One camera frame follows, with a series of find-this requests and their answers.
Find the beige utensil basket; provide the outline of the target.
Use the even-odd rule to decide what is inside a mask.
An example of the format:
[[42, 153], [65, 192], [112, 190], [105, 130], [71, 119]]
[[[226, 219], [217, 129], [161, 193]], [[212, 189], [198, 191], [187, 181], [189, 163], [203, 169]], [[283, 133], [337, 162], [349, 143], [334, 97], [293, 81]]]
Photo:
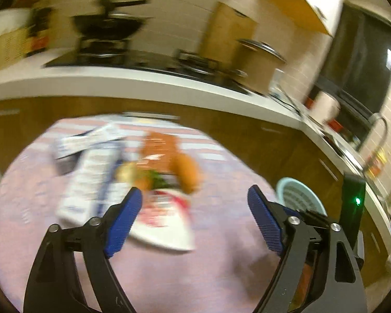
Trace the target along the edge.
[[0, 70], [18, 63], [25, 57], [26, 39], [27, 28], [19, 28], [0, 36]]

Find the dark sauce bottle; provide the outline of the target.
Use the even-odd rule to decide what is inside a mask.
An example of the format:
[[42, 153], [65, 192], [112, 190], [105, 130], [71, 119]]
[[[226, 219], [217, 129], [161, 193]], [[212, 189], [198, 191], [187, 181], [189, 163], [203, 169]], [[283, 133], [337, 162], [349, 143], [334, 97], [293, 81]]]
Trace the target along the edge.
[[50, 40], [50, 22], [53, 9], [43, 7], [33, 9], [27, 24], [25, 55], [27, 57], [45, 52]]

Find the wooden kitchen cabinets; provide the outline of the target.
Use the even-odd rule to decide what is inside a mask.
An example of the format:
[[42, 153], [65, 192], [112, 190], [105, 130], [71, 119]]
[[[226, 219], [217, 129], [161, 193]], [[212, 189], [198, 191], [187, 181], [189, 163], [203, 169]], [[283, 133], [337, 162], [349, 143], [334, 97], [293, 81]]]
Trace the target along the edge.
[[101, 97], [0, 100], [0, 280], [27, 280], [44, 229], [54, 222], [68, 177], [51, 157], [53, 140], [96, 126], [99, 115], [123, 111], [176, 115], [240, 158], [269, 184], [294, 177], [340, 215], [343, 177], [309, 135], [228, 112], [155, 101]]

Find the floral pink tablecloth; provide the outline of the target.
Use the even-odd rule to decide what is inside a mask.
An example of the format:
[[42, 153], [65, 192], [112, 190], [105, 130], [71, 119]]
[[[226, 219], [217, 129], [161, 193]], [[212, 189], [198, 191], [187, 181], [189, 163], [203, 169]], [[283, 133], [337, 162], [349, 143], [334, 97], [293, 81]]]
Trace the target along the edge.
[[101, 115], [62, 119], [26, 147], [0, 182], [0, 286], [22, 309], [30, 269], [68, 176], [56, 172], [56, 139], [114, 121], [136, 157], [146, 132], [175, 134], [200, 168], [201, 187], [191, 199], [195, 250], [175, 253], [128, 238], [111, 266], [138, 312], [252, 312], [273, 276], [269, 251], [247, 203], [258, 185], [275, 200], [270, 183], [209, 135], [169, 122]]

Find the small blue-white milk carton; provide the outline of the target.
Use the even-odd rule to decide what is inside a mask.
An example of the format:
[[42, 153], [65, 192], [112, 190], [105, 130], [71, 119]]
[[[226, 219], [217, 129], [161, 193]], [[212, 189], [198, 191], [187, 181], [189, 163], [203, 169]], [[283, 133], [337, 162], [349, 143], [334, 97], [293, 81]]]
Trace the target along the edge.
[[53, 145], [55, 159], [65, 158], [97, 144], [119, 140], [123, 137], [120, 127], [110, 122], [82, 134], [59, 138]]

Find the black gas stove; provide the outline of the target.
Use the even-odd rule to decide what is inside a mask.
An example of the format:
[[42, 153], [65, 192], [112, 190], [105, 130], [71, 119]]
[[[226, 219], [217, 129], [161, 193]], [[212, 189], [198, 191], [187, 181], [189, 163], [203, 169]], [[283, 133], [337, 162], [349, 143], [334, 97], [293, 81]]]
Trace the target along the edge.
[[48, 67], [110, 67], [149, 71], [209, 83], [244, 95], [247, 89], [224, 72], [215, 60], [193, 52], [175, 50], [173, 55], [131, 50], [129, 40], [108, 41], [81, 38], [75, 50], [44, 65]]

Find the white electric kettle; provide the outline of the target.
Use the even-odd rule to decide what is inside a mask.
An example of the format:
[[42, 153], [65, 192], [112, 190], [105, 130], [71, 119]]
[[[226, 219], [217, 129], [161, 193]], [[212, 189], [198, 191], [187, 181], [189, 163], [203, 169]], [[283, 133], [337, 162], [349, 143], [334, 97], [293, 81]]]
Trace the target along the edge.
[[340, 104], [333, 96], [320, 91], [311, 106], [309, 115], [315, 122], [326, 124], [334, 119], [340, 111]]

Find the orange snack wrapper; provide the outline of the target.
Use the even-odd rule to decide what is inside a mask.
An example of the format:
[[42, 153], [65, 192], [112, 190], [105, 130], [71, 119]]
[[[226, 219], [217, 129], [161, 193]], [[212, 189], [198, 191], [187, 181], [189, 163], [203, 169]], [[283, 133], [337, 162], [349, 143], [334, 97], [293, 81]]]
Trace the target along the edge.
[[161, 174], [171, 174], [172, 161], [178, 151], [178, 138], [176, 136], [150, 131], [143, 139], [137, 166], [141, 170], [154, 170]]

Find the beige rice cooker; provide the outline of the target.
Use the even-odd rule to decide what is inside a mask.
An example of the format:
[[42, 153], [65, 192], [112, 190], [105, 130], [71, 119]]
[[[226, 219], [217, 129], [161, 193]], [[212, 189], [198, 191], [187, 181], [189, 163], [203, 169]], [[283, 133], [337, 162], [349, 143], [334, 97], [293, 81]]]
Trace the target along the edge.
[[268, 94], [275, 71], [283, 69], [285, 58], [263, 42], [238, 39], [238, 43], [231, 61], [233, 80], [250, 91]]

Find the red white paper cup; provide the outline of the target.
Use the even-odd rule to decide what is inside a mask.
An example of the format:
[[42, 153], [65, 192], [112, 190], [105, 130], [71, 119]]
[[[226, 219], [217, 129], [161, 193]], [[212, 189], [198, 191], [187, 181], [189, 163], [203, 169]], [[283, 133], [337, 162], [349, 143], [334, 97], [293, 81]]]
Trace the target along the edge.
[[176, 189], [155, 189], [138, 213], [130, 236], [161, 249], [193, 251], [196, 245], [190, 207], [186, 194]]

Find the wooden cutting board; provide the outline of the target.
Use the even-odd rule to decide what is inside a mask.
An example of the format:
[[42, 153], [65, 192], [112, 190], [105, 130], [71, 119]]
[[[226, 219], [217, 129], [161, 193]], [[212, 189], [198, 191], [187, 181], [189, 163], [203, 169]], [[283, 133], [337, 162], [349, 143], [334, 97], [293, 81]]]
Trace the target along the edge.
[[202, 57], [230, 65], [239, 39], [251, 39], [258, 23], [225, 3], [217, 2], [199, 44]]

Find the tall white milk carton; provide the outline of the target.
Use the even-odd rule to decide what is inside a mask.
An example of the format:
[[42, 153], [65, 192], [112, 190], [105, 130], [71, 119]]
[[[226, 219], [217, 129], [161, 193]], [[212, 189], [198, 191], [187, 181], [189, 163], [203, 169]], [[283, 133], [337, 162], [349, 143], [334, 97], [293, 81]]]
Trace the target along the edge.
[[56, 215], [62, 222], [84, 225], [92, 217], [102, 217], [108, 208], [121, 203], [131, 185], [115, 180], [123, 162], [123, 144], [110, 141], [82, 152]]

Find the steel sink faucet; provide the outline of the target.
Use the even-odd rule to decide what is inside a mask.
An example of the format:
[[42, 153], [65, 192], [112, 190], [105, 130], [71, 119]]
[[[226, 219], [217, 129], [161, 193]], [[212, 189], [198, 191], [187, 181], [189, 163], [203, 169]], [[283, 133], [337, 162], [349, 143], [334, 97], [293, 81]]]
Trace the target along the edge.
[[368, 135], [357, 150], [361, 158], [361, 171], [366, 177], [369, 176], [377, 154], [383, 148], [388, 137], [388, 122], [380, 112], [373, 113], [367, 122]]

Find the green lettuce leaf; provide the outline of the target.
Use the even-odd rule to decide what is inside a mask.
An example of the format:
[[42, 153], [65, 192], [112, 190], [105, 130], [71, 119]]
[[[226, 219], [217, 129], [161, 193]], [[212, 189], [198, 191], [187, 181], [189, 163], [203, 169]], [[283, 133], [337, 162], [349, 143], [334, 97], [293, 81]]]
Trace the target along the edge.
[[155, 170], [148, 170], [147, 176], [150, 180], [151, 189], [170, 189], [172, 185], [168, 183], [163, 176]]

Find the black wok pan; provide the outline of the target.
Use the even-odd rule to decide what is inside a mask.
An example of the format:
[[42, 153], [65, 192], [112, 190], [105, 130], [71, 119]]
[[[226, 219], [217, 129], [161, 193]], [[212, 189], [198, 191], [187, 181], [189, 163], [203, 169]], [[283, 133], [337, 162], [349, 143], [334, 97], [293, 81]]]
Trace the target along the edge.
[[72, 24], [83, 37], [99, 40], [123, 40], [138, 32], [151, 17], [133, 16], [117, 12], [123, 7], [136, 7], [150, 4], [151, 0], [116, 2], [115, 0], [95, 0], [99, 7], [96, 14], [72, 16]]

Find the light blue plastic basket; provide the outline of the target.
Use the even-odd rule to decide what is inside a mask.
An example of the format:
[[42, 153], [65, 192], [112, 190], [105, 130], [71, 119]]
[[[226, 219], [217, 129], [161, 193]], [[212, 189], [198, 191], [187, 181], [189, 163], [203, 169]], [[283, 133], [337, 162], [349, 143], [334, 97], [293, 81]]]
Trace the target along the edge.
[[312, 210], [327, 215], [324, 205], [307, 185], [291, 177], [283, 177], [276, 185], [275, 192], [280, 204], [292, 210]]

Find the bread bun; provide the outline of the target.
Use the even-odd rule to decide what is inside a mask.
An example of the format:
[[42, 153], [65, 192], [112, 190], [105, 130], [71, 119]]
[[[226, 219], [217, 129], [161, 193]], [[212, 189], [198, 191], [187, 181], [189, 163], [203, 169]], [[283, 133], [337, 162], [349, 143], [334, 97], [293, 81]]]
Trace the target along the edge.
[[201, 174], [197, 162], [185, 153], [177, 153], [172, 159], [172, 172], [180, 188], [186, 194], [197, 191], [201, 183]]

